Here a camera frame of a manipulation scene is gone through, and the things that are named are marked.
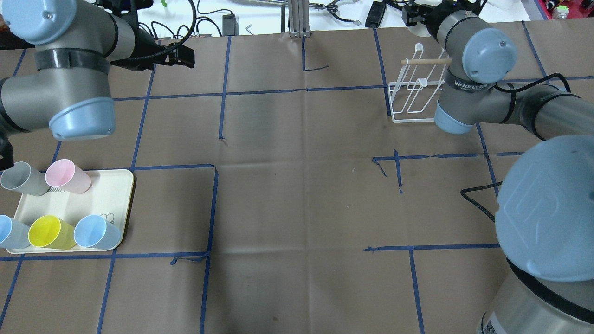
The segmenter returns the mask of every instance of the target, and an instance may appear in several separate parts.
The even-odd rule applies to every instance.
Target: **yellow cup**
[[[56,216],[43,216],[31,225],[29,242],[35,247],[67,250],[76,244],[74,227]]]

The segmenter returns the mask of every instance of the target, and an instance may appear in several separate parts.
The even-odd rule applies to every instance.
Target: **gray cup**
[[[6,190],[41,196],[49,190],[45,176],[26,162],[19,161],[2,173],[0,184]]]

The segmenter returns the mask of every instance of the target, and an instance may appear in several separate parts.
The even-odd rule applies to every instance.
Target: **pink cup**
[[[82,194],[91,187],[91,178],[87,173],[68,159],[54,162],[45,172],[45,181],[50,187],[75,194]]]

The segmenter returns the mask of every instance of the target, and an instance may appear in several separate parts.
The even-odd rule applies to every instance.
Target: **light blue joint cap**
[[[464,124],[448,115],[439,102],[437,102],[437,110],[433,121],[440,129],[451,134],[465,134],[472,129],[472,125]]]
[[[3,0],[6,24],[18,37],[35,45],[60,38],[76,15],[76,0]]]
[[[49,121],[57,140],[97,139],[115,131],[115,110],[110,97],[95,97],[58,112]]]
[[[594,279],[594,136],[543,141],[507,173],[497,197],[501,249],[540,279]]]
[[[482,84],[496,83],[514,68],[518,51],[501,30],[483,29],[464,47],[462,66],[470,79]]]

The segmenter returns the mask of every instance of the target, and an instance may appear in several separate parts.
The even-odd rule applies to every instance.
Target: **red object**
[[[552,11],[549,11],[546,6],[546,0],[535,0],[536,2],[538,2],[538,4],[541,6],[542,11],[546,14],[546,17],[550,20],[552,19]],[[559,4],[559,6],[566,6],[567,8],[569,8],[569,15],[567,16],[567,18],[585,18],[588,17],[588,14],[590,14],[591,10],[586,10],[582,7],[580,7],[580,4],[582,3],[582,0],[571,0],[571,1],[564,1],[562,3]]]

